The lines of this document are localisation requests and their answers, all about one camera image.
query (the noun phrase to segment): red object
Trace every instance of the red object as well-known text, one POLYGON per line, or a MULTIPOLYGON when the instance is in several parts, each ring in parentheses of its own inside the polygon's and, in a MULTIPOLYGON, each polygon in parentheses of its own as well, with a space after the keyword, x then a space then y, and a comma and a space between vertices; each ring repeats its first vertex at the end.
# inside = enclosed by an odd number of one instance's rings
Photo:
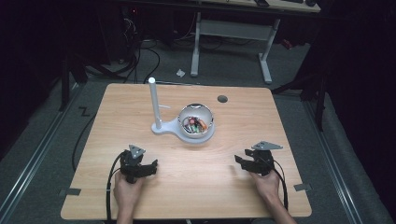
POLYGON ((285 47, 286 49, 291 49, 293 48, 293 45, 289 42, 289 40, 283 39, 281 44, 283 45, 283 47, 285 47))

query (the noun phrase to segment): white base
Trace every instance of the white base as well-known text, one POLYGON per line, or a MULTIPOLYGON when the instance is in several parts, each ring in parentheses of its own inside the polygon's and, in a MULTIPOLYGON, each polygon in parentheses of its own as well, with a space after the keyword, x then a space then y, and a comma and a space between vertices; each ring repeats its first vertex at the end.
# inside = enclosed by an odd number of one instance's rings
POLYGON ((168 122, 162 121, 161 125, 162 125, 161 129, 157 129, 157 126, 155 125, 155 123, 153 123, 151 125, 151 130, 155 134, 164 134, 164 133, 174 134, 183 142, 190 143, 190 144, 202 144, 202 143, 206 142, 207 140, 209 140, 213 136, 213 133, 215 132, 215 123, 212 123, 212 126, 210 127, 208 133, 204 137, 190 138, 190 137, 186 136, 181 131, 180 127, 178 126, 177 118, 172 119, 171 121, 168 121, 168 122))

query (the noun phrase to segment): small dark hole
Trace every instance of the small dark hole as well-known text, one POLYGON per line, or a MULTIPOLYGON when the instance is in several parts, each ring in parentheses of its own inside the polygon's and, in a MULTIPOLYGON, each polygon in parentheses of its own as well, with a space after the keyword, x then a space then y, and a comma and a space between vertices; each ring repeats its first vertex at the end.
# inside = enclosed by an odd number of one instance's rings
POLYGON ((228 101, 228 98, 225 95, 220 95, 220 96, 218 96, 218 101, 220 103, 226 103, 228 101))

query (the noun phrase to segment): hand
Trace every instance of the hand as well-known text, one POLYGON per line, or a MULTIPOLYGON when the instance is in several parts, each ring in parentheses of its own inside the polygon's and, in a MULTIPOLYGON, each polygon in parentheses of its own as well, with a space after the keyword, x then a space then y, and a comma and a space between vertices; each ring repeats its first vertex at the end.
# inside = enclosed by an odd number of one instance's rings
POLYGON ((279 176, 275 171, 271 171, 268 175, 261 176, 249 172, 256 183, 257 191, 266 203, 279 199, 279 176))
POLYGON ((275 171, 271 171, 268 175, 260 176, 249 172, 256 183, 257 191, 265 201, 268 211, 273 216, 278 224, 295 224, 296 221, 290 215, 288 210, 280 201, 279 190, 279 176, 275 171))
POLYGON ((119 206, 117 223, 131 224, 133 222, 134 208, 139 200, 140 191, 146 178, 138 178, 136 183, 130 184, 126 181, 126 176, 121 172, 116 172, 115 177, 114 197, 119 206))

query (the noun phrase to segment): gray floor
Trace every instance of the gray floor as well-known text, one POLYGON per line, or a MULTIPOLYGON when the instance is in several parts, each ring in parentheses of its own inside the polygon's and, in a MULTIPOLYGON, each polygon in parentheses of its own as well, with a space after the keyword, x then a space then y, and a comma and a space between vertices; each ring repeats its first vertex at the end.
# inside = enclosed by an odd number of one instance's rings
MULTIPOLYGON (((308 45, 289 50, 273 45, 268 58, 273 83, 267 85, 263 82, 257 56, 263 48, 262 42, 227 39, 221 45, 216 42, 203 43, 198 77, 189 76, 191 42, 177 43, 172 48, 155 42, 144 44, 145 47, 153 46, 151 50, 159 57, 150 50, 141 50, 136 69, 138 83, 160 59, 158 68, 152 73, 160 83, 274 89, 293 80, 309 50, 308 45), (178 77, 178 69, 186 75, 178 77)), ((109 68, 116 70, 121 66, 114 63, 109 68)), ((133 76, 134 73, 128 83, 134 83, 133 76)), ((4 202, 1 208, 1 214, 5 215, 2 217, 4 223, 102 223, 63 220, 60 212, 64 197, 59 192, 71 183, 74 174, 73 150, 77 147, 78 162, 91 125, 85 132, 84 127, 97 111, 106 85, 111 82, 120 81, 90 76, 86 85, 76 85, 72 91, 73 103, 64 113, 58 112, 61 89, 57 85, 50 98, 30 118, 28 127, 0 163, 0 201, 4 202), (89 116, 82 116, 82 107, 86 108, 85 114, 89 116), (32 158, 42 160, 32 163, 32 158)), ((321 133, 312 121, 315 102, 301 102, 298 93, 285 91, 274 96, 302 180, 312 187, 307 195, 313 213, 310 217, 297 218, 297 221, 393 223, 347 141, 331 99, 326 98, 324 132, 321 133)), ((255 223, 273 222, 263 219, 255 223)))

